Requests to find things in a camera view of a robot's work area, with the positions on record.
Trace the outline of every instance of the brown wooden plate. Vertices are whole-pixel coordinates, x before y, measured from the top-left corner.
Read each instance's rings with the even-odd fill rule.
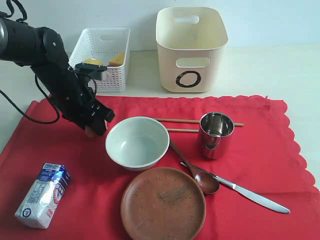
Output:
[[[122,223],[134,240],[191,240],[205,218],[201,189],[189,175],[171,167],[139,174],[121,201]]]

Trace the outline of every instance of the white ceramic bowl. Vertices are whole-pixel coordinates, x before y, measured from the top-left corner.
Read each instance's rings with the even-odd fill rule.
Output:
[[[151,168],[165,155],[169,142],[169,133],[160,122],[135,116],[110,130],[105,149],[117,164],[131,171],[142,171]]]

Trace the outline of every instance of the metal cup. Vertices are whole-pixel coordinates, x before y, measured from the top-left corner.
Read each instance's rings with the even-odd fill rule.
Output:
[[[235,124],[221,112],[209,112],[202,116],[198,144],[204,156],[220,158],[228,149]]]

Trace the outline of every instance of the butter knife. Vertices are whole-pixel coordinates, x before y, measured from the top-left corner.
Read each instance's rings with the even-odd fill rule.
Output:
[[[185,167],[188,167],[183,161],[181,162],[181,164]],[[267,208],[267,209],[270,209],[270,210],[273,210],[277,213],[281,213],[281,214],[289,214],[290,213],[290,210],[284,206],[281,206],[280,204],[274,202],[274,201],[271,201],[270,199],[264,197],[264,196],[261,196],[253,191],[250,191],[248,189],[245,189],[244,187],[242,186],[239,186],[231,181],[228,181],[222,177],[219,177],[215,174],[213,174],[212,172],[209,172],[209,171],[206,171],[198,166],[195,166],[197,167],[199,170],[202,170],[204,172],[207,172],[209,173],[210,175],[212,175],[215,179],[217,179],[217,181],[219,183],[222,183],[223,185],[227,186],[228,188],[230,189],[233,189],[235,191],[237,191],[238,193],[240,193],[241,195],[245,196],[247,199],[250,199],[251,201],[257,203],[257,204],[260,204],[261,206]]]

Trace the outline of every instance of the wooden spoon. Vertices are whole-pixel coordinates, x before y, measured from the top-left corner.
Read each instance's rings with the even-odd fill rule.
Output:
[[[170,140],[170,147],[179,155],[182,161],[188,166],[194,180],[199,185],[203,193],[215,194],[219,190],[219,182],[211,174],[205,171],[201,171],[195,165],[191,164],[172,140]]]

